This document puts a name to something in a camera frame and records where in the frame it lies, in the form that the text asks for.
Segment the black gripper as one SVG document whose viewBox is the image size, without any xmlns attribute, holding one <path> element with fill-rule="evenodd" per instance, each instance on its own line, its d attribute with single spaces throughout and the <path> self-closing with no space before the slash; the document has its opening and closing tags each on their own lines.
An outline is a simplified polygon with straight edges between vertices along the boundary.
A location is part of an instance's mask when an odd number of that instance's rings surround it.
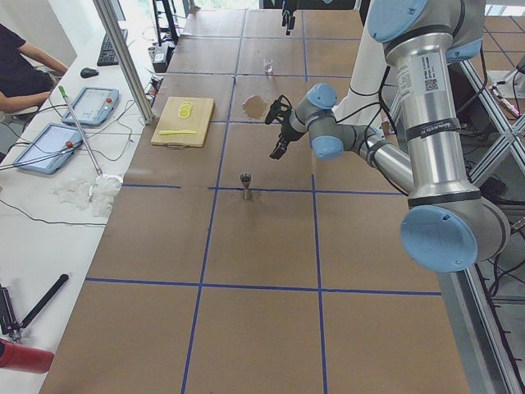
<svg viewBox="0 0 525 394">
<path fill-rule="evenodd" d="M 276 147 L 270 154 L 272 159 L 281 159 L 286 153 L 288 144 L 300 140 L 304 133 L 297 131 L 288 121 L 281 123 L 280 139 L 276 143 Z"/>
<path fill-rule="evenodd" d="M 295 11 L 296 11 L 296 0 L 283 0 L 282 1 L 281 26 L 285 26 L 285 34 L 290 34 L 292 30 L 292 20 L 291 20 L 292 18 L 291 17 L 294 15 Z"/>
</svg>

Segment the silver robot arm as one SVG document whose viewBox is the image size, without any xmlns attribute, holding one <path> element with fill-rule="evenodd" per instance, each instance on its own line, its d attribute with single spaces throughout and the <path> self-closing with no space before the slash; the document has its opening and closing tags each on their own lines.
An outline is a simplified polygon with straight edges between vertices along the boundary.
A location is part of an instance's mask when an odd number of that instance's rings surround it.
<svg viewBox="0 0 525 394">
<path fill-rule="evenodd" d="M 369 7 L 367 32 L 397 74 L 406 151 L 372 126 L 337 120 L 336 92 L 325 83 L 314 85 L 297 105 L 278 97 L 265 118 L 281 124 L 272 158 L 307 135 L 317 158 L 352 151 L 405 192 L 403 246 L 417 263 L 439 273 L 496 256 L 510 236 L 504 214 L 468 179 L 448 72 L 449 64 L 481 51 L 484 8 L 482 1 L 375 1 Z"/>
</svg>

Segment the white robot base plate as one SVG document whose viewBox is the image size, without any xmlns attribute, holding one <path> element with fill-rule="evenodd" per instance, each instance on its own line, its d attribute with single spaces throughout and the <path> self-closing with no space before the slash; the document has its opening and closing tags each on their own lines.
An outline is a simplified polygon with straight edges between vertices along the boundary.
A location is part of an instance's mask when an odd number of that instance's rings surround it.
<svg viewBox="0 0 525 394">
<path fill-rule="evenodd" d="M 381 124 L 378 90 L 386 70 L 382 44 L 371 37 L 365 23 L 358 47 L 354 70 L 349 81 L 347 95 L 335 109 L 337 120 L 342 124 L 373 126 Z"/>
</svg>

